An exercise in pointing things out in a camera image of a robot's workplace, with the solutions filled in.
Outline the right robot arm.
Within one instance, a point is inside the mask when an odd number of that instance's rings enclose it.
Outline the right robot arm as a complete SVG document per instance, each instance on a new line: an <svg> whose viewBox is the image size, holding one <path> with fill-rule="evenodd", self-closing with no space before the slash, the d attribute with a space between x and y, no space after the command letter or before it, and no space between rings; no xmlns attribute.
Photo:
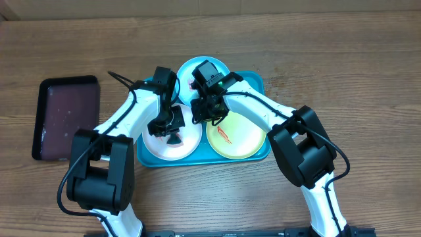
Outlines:
<svg viewBox="0 0 421 237"><path fill-rule="evenodd" d="M208 60L195 67L191 87L194 122L217 125L229 112L242 115L266 132L283 175L304 195L310 226L317 236L344 236L347 221L337 202L334 159L343 155L328 137L317 114L307 106L281 105L252 88L235 72L218 71Z"/></svg>

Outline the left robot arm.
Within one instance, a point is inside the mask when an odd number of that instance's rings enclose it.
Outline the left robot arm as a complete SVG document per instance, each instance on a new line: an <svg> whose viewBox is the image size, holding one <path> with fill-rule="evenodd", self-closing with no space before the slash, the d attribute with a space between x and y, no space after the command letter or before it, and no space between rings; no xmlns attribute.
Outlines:
<svg viewBox="0 0 421 237"><path fill-rule="evenodd" d="M164 67L157 67L150 81L110 75L128 88L128 98L103 124L75 133L57 204L67 215L97 218L105 236L143 236L143 224L130 203L134 144L144 130L181 141L176 133L185 122L180 107L172 104L177 75Z"/></svg>

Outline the light blue plate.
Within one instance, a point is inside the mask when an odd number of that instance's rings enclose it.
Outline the light blue plate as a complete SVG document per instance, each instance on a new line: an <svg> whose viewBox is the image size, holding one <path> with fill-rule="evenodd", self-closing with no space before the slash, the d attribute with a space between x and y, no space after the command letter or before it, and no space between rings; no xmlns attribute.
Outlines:
<svg viewBox="0 0 421 237"><path fill-rule="evenodd" d="M199 56L186 61L179 68L177 76L181 83L178 97L180 101L188 107L191 106L192 99L197 99L199 97L198 91L191 88L191 83L194 81L192 72L199 64L206 60L211 62L216 67L217 71L221 72L224 76L230 72L229 68L222 61L214 57Z"/></svg>

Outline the pink and green sponge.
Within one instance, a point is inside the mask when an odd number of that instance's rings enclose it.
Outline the pink and green sponge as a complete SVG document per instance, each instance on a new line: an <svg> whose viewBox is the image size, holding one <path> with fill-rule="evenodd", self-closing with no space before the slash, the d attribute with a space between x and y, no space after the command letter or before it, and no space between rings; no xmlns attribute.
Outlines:
<svg viewBox="0 0 421 237"><path fill-rule="evenodd" d="M165 143L166 145L173 146L173 147L177 147L183 144L183 141L179 133L173 133L167 136L160 136L157 139Z"/></svg>

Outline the white plate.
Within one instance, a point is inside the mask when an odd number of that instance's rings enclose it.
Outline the white plate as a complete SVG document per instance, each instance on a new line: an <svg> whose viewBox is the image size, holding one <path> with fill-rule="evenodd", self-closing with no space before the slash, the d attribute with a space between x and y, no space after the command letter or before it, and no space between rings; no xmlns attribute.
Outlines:
<svg viewBox="0 0 421 237"><path fill-rule="evenodd" d="M183 104L175 103L174 106L180 105L184 116L185 126L180 128L177 132L181 136L183 144L177 147L168 146L158 140L156 136L151 136L148 130L145 129L142 133L142 140L145 147L155 157L165 161L175 161L183 159L194 152L199 145L203 133L202 126L192 123L191 109Z"/></svg>

